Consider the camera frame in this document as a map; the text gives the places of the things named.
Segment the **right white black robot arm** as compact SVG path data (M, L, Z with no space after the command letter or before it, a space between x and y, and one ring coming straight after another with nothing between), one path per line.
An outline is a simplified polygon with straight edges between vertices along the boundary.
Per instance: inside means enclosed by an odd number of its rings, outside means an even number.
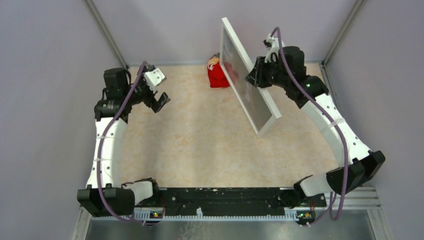
M262 89L277 86L320 130L330 146L338 167L319 175L309 175L293 185L288 207L307 206L314 196L335 193L345 196L372 180L386 161L380 150L371 150L354 133L334 104L329 89L316 75L307 74L305 54L297 46L266 44L268 52L256 58L245 78Z

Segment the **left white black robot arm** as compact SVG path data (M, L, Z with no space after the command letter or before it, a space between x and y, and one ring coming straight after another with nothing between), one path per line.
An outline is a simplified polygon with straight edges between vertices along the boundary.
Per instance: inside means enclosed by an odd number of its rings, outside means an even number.
M159 99L155 98L157 87L166 76L160 68L144 61L134 80L126 67L105 70L103 79L105 87L94 106L96 135L90 175L76 198L93 217L134 222L135 206L143 201L154 207L160 202L161 194L152 178L120 182L123 137L134 105L143 103L158 113L170 101L165 92Z

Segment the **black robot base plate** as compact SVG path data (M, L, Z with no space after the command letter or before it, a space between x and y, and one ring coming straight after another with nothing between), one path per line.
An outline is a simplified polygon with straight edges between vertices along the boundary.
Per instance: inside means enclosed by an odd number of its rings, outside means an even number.
M198 209L206 217L282 216L294 208L326 206L324 194L302 198L291 187L169 187L137 204L165 210L166 217L193 216Z

